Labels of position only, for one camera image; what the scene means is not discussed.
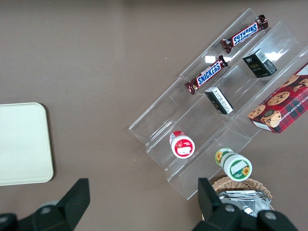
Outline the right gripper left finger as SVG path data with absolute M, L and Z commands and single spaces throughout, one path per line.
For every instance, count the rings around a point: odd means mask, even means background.
M 89 179 L 83 178 L 56 204 L 40 207 L 26 218 L 14 213 L 0 215 L 2 231 L 73 231 L 90 204 Z

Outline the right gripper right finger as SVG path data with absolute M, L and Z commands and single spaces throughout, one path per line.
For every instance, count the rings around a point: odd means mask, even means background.
M 198 202 L 204 220 L 195 231 L 296 231 L 297 228 L 283 213 L 262 210 L 250 216 L 232 204 L 224 204 L 207 178 L 198 179 Z

